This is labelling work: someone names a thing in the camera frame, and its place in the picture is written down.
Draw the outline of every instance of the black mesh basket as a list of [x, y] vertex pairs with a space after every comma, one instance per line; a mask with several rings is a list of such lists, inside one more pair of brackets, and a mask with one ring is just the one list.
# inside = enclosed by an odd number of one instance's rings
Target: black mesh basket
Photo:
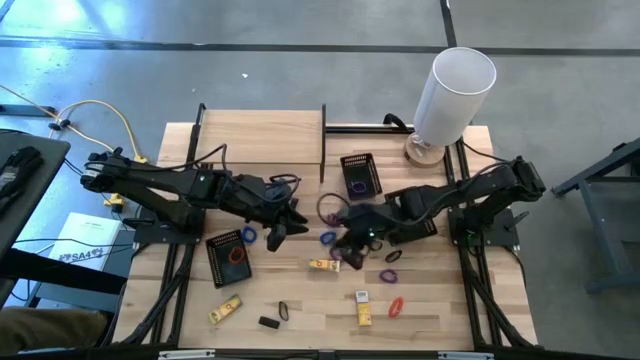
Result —
[[371, 153], [342, 157], [340, 164], [349, 199], [368, 199], [382, 193], [376, 163]]
[[[216, 289], [251, 277], [249, 255], [242, 241], [240, 230], [216, 236], [207, 240], [205, 244], [213, 275], [213, 285]], [[229, 255], [236, 247], [242, 249], [244, 259], [234, 264], [229, 260]]]

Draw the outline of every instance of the wooden lamp base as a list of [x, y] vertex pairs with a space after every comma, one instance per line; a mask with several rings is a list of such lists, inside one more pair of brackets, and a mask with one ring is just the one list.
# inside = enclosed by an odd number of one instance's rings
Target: wooden lamp base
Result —
[[420, 146], [411, 140], [411, 135], [404, 143], [404, 157], [415, 167], [431, 168], [437, 166], [444, 157], [444, 146]]

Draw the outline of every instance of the yellow cable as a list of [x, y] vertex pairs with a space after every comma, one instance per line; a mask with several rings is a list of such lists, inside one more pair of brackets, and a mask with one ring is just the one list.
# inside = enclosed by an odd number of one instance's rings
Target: yellow cable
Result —
[[[67, 111], [71, 111], [73, 109], [75, 109], [76, 107], [79, 107], [81, 105], [84, 104], [101, 104], [104, 105], [106, 107], [108, 107], [111, 111], [113, 111], [114, 113], [116, 113], [116, 115], [118, 115], [118, 117], [122, 120], [122, 122], [124, 123], [124, 127], [127, 129], [127, 133], [129, 134], [129, 140], [131, 141], [131, 147], [133, 148], [133, 153], [135, 155], [136, 158], [142, 158], [140, 156], [140, 154], [138, 153], [138, 147], [136, 146], [136, 143], [133, 139], [133, 132], [131, 131], [131, 127], [129, 126], [129, 121], [127, 120], [127, 118], [124, 117], [124, 115], [122, 115], [122, 113], [120, 111], [118, 111], [118, 109], [116, 109], [113, 105], [104, 102], [104, 101], [100, 101], [100, 100], [83, 100], [83, 101], [78, 101], [76, 103], [73, 103], [69, 106], [67, 106], [66, 108], [62, 109], [62, 111], [60, 111], [57, 115], [51, 113], [50, 111], [47, 111], [47, 109], [43, 108], [42, 106], [36, 104], [35, 102], [27, 99], [26, 97], [18, 94], [17, 92], [9, 89], [8, 87], [4, 86], [4, 85], [0, 85], [0, 87], [2, 87], [3, 89], [5, 89], [6, 91], [12, 93], [13, 95], [21, 98], [22, 100], [30, 103], [31, 105], [35, 106], [36, 108], [40, 109], [42, 112], [44, 112], [45, 114], [51, 116], [52, 118], [55, 119], [55, 123], [59, 124], [62, 120], [60, 119], [62, 117], [62, 115], [64, 113], [66, 113]], [[69, 129], [71, 129], [71, 131], [75, 132], [76, 134], [80, 135], [81, 137], [94, 142], [96, 144], [102, 145], [105, 148], [107, 148], [109, 151], [113, 152], [113, 148], [105, 143], [103, 143], [100, 140], [97, 140], [95, 138], [92, 138], [84, 133], [82, 133], [80, 130], [76, 129], [75, 127], [69, 125], [68, 126]], [[49, 131], [49, 138], [51, 138], [53, 136], [53, 130]]]
[[67, 127], [68, 127], [69, 129], [71, 129], [71, 131], [73, 131], [74, 133], [76, 133], [76, 134], [78, 134], [78, 135], [82, 136], [83, 138], [85, 138], [85, 139], [87, 139], [87, 140], [89, 140], [89, 141], [92, 141], [92, 142], [94, 142], [94, 143], [96, 143], [96, 144], [100, 144], [100, 145], [102, 145], [102, 146], [106, 147], [107, 149], [109, 149], [109, 151], [113, 152], [113, 148], [112, 148], [111, 146], [109, 146], [109, 145], [107, 145], [107, 144], [103, 143], [102, 141], [97, 140], [97, 139], [94, 139], [94, 138], [92, 138], [92, 137], [89, 137], [89, 136], [87, 136], [87, 135], [85, 135], [85, 134], [81, 133], [78, 129], [74, 128], [74, 127], [73, 127], [73, 126], [71, 126], [71, 125], [68, 125]]

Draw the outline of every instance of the wooden board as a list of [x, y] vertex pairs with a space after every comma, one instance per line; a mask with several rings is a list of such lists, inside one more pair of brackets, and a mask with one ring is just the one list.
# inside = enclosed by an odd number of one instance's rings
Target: wooden board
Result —
[[320, 164], [322, 112], [206, 110], [196, 158], [222, 143], [230, 163]]
[[[167, 124], [160, 150], [162, 165], [184, 161], [190, 125]], [[492, 153], [487, 127], [470, 126], [465, 141], [479, 151]], [[385, 193], [408, 186], [444, 185], [442, 164], [431, 169], [410, 166], [402, 157], [405, 135], [327, 135], [325, 183], [320, 184], [317, 166], [301, 164], [232, 164], [236, 172], [268, 176], [294, 172], [303, 178], [296, 196], [299, 211], [309, 219], [311, 231], [290, 236], [275, 253], [266, 250], [264, 232], [249, 246], [253, 277], [247, 281], [216, 290], [204, 246], [199, 246], [191, 271], [191, 281], [180, 337], [181, 347], [260, 348], [260, 349], [367, 349], [367, 350], [463, 350], [471, 349], [471, 334], [465, 303], [462, 274], [457, 250], [449, 244], [446, 215], [436, 219], [439, 234], [405, 244], [403, 257], [390, 266], [382, 251], [372, 253], [361, 271], [348, 266], [336, 273], [309, 272], [309, 258], [327, 258], [327, 248], [318, 239], [326, 227], [315, 212], [319, 194], [346, 193], [340, 157], [371, 152]], [[467, 152], [473, 174], [493, 160]], [[382, 201], [382, 195], [376, 201]], [[339, 204], [327, 200], [322, 211], [337, 209]], [[243, 226], [233, 215], [209, 211], [204, 239]], [[129, 282], [120, 312], [115, 340], [126, 337], [147, 313], [157, 298], [167, 247], [151, 245], [132, 264]], [[536, 336], [520, 268], [501, 248], [488, 248], [487, 261], [496, 301], [505, 314], [529, 341]], [[378, 273], [392, 267], [399, 273], [399, 283], [383, 284]], [[373, 308], [373, 326], [357, 326], [354, 293], [369, 291]], [[244, 305], [229, 318], [213, 326], [207, 313], [233, 294]], [[387, 316], [391, 301], [405, 299], [405, 308], [396, 319]], [[260, 316], [278, 318], [278, 301], [290, 309], [290, 321], [279, 330], [258, 325]], [[483, 334], [489, 338], [486, 311], [479, 306]], [[169, 332], [173, 301], [169, 304], [164, 334]]]

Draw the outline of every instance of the white cylinder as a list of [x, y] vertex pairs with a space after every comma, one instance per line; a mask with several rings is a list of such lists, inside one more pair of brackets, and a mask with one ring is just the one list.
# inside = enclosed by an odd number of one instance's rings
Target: white cylinder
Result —
[[495, 81], [496, 67], [479, 51], [457, 47], [438, 54], [413, 118], [421, 142], [456, 142]]

